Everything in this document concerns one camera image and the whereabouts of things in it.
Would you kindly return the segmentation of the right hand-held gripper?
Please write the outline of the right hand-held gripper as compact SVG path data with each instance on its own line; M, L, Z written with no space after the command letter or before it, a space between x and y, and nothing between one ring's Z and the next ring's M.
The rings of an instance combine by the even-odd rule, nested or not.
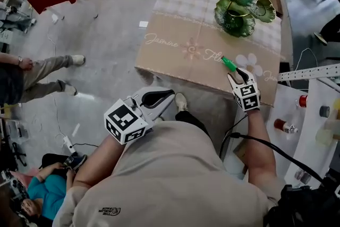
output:
M227 75L236 103L244 112L258 109L260 92L253 74L243 68L236 68L236 71L245 83L238 83L230 73Z

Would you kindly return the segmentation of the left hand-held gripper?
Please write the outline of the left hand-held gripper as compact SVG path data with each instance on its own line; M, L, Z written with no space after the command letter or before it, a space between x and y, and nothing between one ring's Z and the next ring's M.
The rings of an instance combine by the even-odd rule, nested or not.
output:
M121 145L141 138L153 129L157 114L167 109L174 95L172 89L143 87L104 113L105 129Z

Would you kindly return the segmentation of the green glass tiered stand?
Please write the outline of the green glass tiered stand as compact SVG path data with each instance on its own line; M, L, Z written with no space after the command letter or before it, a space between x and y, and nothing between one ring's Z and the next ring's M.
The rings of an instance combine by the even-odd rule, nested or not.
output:
M214 18L226 33L248 37L254 32L256 20L271 23L276 18L276 10L270 0L219 0Z

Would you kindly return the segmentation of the person's left forearm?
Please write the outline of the person's left forearm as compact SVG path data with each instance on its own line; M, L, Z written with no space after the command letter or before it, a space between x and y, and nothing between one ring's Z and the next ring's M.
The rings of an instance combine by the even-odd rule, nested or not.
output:
M121 145L112 136L107 136L79 168L72 187L89 189L109 177L124 148L125 145Z

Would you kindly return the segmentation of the person's right forearm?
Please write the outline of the person's right forearm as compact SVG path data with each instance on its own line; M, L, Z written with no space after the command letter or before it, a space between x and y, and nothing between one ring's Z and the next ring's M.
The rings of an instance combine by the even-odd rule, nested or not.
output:
M248 114L248 135L257 140L269 141L269 135L259 110L250 110ZM276 161L271 148L258 142L246 143L246 165L249 170L249 182L257 187L276 178Z

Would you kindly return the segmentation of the white perforated metal bar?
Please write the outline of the white perforated metal bar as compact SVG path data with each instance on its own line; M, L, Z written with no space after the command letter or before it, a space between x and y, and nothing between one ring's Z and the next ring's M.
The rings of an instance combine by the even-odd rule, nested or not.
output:
M280 73L278 75L277 80L294 81L330 77L340 77L340 64L326 65L315 68Z

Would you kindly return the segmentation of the person's right shoe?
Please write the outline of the person's right shoe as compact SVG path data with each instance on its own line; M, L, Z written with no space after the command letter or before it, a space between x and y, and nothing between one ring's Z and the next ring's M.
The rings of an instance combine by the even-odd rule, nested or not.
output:
M187 111L188 110L188 103L186 97L182 93L177 93L175 95L175 104L177 106L177 111Z

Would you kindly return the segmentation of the person's black trouser leg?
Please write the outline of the person's black trouser leg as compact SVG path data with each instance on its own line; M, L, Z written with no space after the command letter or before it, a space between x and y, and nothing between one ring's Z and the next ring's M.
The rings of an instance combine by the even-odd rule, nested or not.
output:
M192 124L192 125L200 128L211 140L211 137L210 137L205 125L201 121L199 121L196 117L194 117L189 111L187 111L187 110L179 111L175 115L175 120L181 121L181 122L186 122L186 123Z

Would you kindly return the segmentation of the table with beige checked tablecloth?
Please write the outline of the table with beige checked tablecloth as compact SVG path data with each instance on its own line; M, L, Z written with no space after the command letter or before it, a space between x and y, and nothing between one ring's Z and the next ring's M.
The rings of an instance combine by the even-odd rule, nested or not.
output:
M261 102L273 105L281 60L281 19L256 20L248 37L234 37L216 23L219 0L156 0L135 67L144 77L190 82L228 96L225 57L251 72Z

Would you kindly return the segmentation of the cardboard box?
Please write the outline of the cardboard box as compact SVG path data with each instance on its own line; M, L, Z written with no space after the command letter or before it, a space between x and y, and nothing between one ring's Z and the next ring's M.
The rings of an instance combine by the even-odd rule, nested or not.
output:
M243 169L242 174L246 174L248 167L246 165L247 161L245 159L245 153L246 153L246 144L247 140L243 139L233 150L233 153L236 155L236 157L243 163Z

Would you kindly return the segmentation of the person's beige shirt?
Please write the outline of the person's beige shirt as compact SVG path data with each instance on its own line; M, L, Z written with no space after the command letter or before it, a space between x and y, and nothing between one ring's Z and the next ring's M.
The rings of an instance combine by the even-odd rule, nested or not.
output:
M113 173L67 192L53 227L263 227L284 182L229 175L198 127L163 121L124 151Z

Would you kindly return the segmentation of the white curved counter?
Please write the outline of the white curved counter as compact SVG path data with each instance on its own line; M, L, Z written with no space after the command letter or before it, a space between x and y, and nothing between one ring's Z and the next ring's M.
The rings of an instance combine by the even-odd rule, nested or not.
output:
M322 132L327 118L319 115L322 106L330 107L329 120L336 119L337 111L334 102L340 99L340 93L318 79L309 80L307 107L298 107L300 96L307 93L288 86L277 85L274 107L262 106L266 128L272 144L282 149L294 159L304 163L313 169L322 178L329 169L337 147L337 140L325 145L317 140L318 132ZM274 121L282 119L289 121L297 129L297 133L284 133L274 127ZM248 172L245 165L234 153L235 148L242 138L228 138L226 151L222 160L228 173L241 180L248 180ZM287 184L294 187L308 185L312 189L318 188L320 182L314 178L307 178L306 174L299 172L299 167L275 154L276 172L278 177L284 179Z

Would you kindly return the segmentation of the white power strip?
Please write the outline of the white power strip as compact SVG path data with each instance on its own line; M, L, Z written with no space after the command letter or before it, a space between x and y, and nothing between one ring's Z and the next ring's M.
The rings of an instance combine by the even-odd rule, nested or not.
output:
M68 136L63 137L64 146L70 151L70 153L75 153L76 150Z

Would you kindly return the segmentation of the translucent plastic container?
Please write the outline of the translucent plastic container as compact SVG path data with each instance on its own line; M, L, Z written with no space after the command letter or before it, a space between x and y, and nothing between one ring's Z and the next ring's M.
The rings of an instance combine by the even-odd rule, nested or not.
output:
M316 133L316 142L330 146L334 141L340 140L340 117L337 115L323 118Z

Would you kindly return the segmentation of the black chest harness device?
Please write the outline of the black chest harness device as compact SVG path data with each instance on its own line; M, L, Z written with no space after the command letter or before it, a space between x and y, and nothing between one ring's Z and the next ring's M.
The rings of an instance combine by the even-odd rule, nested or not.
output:
M340 172L329 169L317 189L285 185L263 227L340 227Z

